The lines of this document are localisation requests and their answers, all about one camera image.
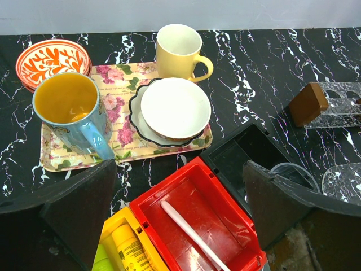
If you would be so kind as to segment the clear plastic cup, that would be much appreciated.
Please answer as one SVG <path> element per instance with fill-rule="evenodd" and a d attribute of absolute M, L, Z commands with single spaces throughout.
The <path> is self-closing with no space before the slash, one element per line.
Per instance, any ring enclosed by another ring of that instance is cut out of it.
<path fill-rule="evenodd" d="M 297 183 L 308 189 L 312 189 L 319 194 L 322 193 L 313 175 L 298 164 L 279 163 L 272 167 L 270 171 L 283 176 L 284 178 L 287 178 L 294 183 Z"/>

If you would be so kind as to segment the yellow toothpaste tube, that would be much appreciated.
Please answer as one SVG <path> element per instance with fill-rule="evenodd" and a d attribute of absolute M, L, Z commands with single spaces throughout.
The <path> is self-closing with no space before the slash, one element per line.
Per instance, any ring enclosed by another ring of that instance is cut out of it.
<path fill-rule="evenodd" d="M 112 232 L 111 236 L 125 270 L 153 270 L 140 241 L 138 241 L 132 228 L 128 224 L 119 226 Z"/>

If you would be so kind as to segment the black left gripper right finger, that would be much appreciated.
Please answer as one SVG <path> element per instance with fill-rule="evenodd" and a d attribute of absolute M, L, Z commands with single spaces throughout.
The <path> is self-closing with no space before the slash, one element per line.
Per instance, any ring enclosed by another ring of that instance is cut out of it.
<path fill-rule="evenodd" d="M 243 181 L 261 249 L 268 250 L 296 223 L 319 211 L 327 229 L 360 239 L 360 206 L 317 193 L 249 160 Z"/>

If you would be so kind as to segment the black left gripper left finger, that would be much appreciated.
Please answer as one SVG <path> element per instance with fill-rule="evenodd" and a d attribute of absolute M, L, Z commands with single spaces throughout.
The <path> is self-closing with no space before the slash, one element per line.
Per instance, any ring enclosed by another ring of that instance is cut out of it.
<path fill-rule="evenodd" d="M 1 270 L 91 270 L 116 179 L 114 160 L 1 203 Z"/>

